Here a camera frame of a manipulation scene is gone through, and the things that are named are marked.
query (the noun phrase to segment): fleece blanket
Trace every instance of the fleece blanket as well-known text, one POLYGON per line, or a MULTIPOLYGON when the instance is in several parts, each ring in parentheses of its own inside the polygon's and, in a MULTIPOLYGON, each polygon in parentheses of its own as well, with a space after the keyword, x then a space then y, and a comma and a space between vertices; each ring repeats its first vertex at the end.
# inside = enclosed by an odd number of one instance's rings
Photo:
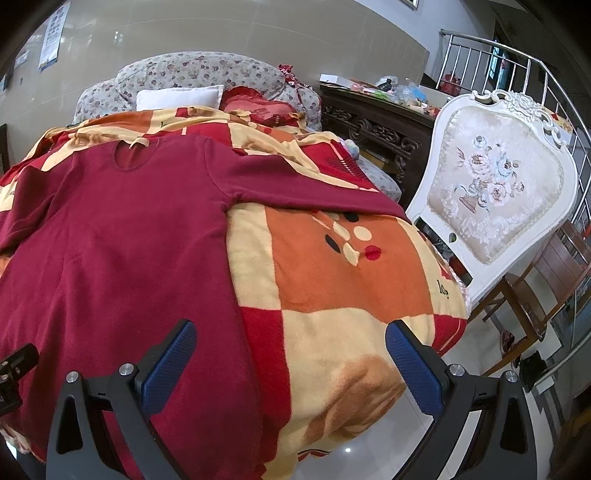
MULTIPOLYGON (((184 108, 49 130, 0 180, 0 212, 10 210, 26 166, 49 170, 73 151, 106 142, 192 134, 244 155, 278 154, 318 181, 375 190, 329 132, 264 127, 243 111, 184 108)), ((465 303, 448 266, 404 218, 243 203, 228 221, 228 260, 263 418, 252 476, 288 478, 298 460, 361 434, 404 392, 384 344, 390 321, 403 319, 443 354, 463 333, 465 303)), ((0 275, 9 256, 0 252, 0 275)), ((27 432, 6 427, 26 449, 27 432)))

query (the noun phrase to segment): maroon long-sleeve shirt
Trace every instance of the maroon long-sleeve shirt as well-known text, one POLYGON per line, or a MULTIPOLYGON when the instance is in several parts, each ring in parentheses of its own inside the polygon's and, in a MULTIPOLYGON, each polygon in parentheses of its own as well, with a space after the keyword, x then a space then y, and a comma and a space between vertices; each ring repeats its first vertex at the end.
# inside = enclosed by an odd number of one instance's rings
POLYGON ((28 342, 40 351, 21 381, 23 406, 3 419, 38 455, 69 371, 111 374, 188 318, 197 349, 153 423, 191 478, 252 472, 257 381, 226 254, 225 212, 237 202, 404 217, 381 193, 332 186, 281 157, 241 156, 197 135, 147 147, 110 142, 49 171, 25 168, 12 209, 0 212, 0 251, 19 245, 0 278, 0 357, 28 342))

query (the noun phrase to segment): red pillow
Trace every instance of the red pillow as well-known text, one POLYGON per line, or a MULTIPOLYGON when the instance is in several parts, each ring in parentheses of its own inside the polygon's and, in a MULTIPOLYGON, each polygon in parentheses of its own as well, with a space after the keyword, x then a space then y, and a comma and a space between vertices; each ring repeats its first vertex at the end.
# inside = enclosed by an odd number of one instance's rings
POLYGON ((297 113, 289 103, 267 100, 255 89, 242 86, 223 93, 220 110, 226 113, 235 110, 249 111, 253 122, 267 127, 298 127, 297 121, 303 115, 297 113))

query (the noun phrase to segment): blue gripper pad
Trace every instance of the blue gripper pad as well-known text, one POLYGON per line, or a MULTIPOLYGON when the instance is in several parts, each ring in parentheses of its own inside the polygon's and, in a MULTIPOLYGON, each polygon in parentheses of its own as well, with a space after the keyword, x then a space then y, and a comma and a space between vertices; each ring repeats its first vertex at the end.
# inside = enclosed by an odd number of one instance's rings
POLYGON ((142 412, 160 413, 197 345, 197 330, 188 322, 142 384, 142 412))
POLYGON ((386 328, 386 348, 421 411, 438 418, 443 411, 441 385, 394 322, 386 328))

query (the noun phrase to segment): picture frame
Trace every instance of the picture frame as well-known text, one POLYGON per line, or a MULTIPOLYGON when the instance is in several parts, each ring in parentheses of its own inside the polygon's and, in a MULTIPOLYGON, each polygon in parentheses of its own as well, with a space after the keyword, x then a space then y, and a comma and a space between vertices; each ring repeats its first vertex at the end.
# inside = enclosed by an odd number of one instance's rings
POLYGON ((407 4, 413 10, 416 10, 418 8, 419 0, 401 0, 401 2, 407 4))

